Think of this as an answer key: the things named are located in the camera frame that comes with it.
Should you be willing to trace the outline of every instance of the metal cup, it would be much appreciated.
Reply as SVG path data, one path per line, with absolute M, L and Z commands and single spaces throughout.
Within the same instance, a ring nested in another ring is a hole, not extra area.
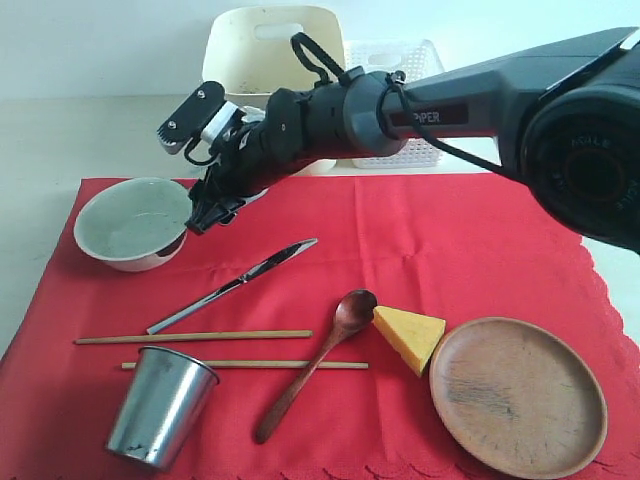
M 142 347 L 107 450 L 167 471 L 218 383 L 213 369 L 188 355 Z

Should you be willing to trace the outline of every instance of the wooden plate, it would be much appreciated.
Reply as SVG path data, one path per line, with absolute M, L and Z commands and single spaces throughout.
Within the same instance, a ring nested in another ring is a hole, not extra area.
M 586 467 L 607 434 L 597 380 L 564 342 L 519 320 L 482 318 L 447 334 L 429 371 L 436 410 L 486 465 L 530 479 Z

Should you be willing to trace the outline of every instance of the cheese wedge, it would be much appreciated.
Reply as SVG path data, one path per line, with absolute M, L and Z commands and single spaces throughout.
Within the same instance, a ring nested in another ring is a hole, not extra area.
M 421 377 L 446 322 L 382 305 L 374 310 L 373 324 L 413 372 Z

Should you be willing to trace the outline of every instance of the knife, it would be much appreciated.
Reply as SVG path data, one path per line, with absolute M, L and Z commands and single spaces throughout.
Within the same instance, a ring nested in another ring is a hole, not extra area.
M 177 313 L 174 313 L 170 317 L 161 320 L 155 325 L 147 328 L 147 333 L 149 335 L 153 335 L 158 333 L 160 330 L 167 328 L 170 325 L 182 320 L 187 315 L 192 314 L 193 312 L 201 309 L 202 307 L 208 305 L 213 302 L 216 298 L 220 298 L 222 295 L 229 293 L 231 290 L 235 290 L 240 285 L 244 285 L 245 283 L 253 280 L 254 278 L 259 277 L 263 273 L 268 272 L 274 267 L 277 267 L 281 263 L 286 262 L 287 260 L 295 257 L 296 255 L 300 255 L 306 249 L 314 246 L 318 243 L 317 238 L 310 238 L 308 240 L 303 240 L 301 242 L 296 242 L 292 245 L 289 245 L 286 248 L 283 248 L 279 252 L 274 253 L 269 258 L 260 262 L 259 264 L 251 267 L 245 273 L 240 275 L 238 278 L 231 280 L 229 283 L 223 285 L 218 288 L 215 292 L 211 292 L 209 295 L 202 297 L 200 300 L 195 301 L 191 305 L 184 307 Z

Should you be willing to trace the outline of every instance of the wooden chopstick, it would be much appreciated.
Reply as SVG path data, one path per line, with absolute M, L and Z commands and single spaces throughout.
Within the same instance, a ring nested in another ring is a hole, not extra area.
M 202 363 L 213 368 L 304 368 L 309 362 L 306 360 L 209 360 Z M 136 363 L 126 362 L 121 366 L 123 370 L 133 370 Z M 369 368 L 369 364 L 364 362 L 321 362 L 318 368 L 366 370 Z
M 95 337 L 74 340 L 77 345 L 96 343 L 156 343 L 156 342 L 187 342 L 197 340 L 242 340 L 260 338 L 307 338 L 313 335 L 311 330 L 255 330 L 246 332 L 206 332 L 206 333 L 175 333 L 155 335 L 130 335 L 124 337 Z

